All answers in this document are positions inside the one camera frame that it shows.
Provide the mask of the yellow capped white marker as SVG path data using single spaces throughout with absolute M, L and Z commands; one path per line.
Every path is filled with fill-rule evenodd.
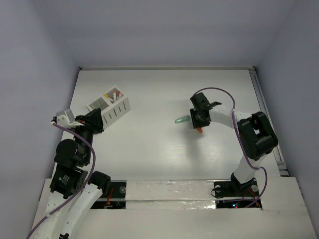
M 110 98 L 109 96 L 108 96 L 108 94 L 104 94 L 104 97 L 106 98 L 106 99 L 108 99 L 110 102 L 114 102 L 114 100 L 112 99 L 112 98 Z

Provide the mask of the orange capped white marker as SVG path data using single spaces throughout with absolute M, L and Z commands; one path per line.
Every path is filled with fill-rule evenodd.
M 116 91 L 113 92 L 113 99 L 114 99 L 114 102 L 117 101 L 117 92 Z

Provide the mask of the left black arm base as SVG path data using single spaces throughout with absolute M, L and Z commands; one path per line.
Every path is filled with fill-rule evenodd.
M 91 207 L 91 209 L 125 209 L 126 208 L 127 182 L 111 181 L 111 188 L 107 194 L 103 194 Z

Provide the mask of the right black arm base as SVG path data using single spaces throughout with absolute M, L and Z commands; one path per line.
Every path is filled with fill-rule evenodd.
M 240 184 L 233 175 L 230 180 L 215 181 L 211 196 L 216 199 L 218 209 L 262 208 L 259 188 L 255 178 Z

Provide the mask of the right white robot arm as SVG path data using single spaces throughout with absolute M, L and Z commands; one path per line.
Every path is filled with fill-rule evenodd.
M 220 123 L 235 130 L 243 157 L 231 175 L 229 189 L 234 195 L 243 194 L 247 183 L 255 177 L 261 161 L 278 145 L 278 138 L 265 113 L 259 111 L 254 114 L 237 112 L 220 102 L 210 103 L 201 92 L 190 98 L 193 108 L 190 115 L 193 127 L 201 130 L 211 122 Z

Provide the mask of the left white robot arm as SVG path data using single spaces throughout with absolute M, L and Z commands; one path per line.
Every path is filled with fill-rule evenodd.
M 52 126 L 73 135 L 59 142 L 55 172 L 43 218 L 31 229 L 31 239 L 73 239 L 90 208 L 109 194 L 110 176 L 96 171 L 93 137 L 101 134 L 101 109 L 74 116 L 70 109 L 56 113 Z

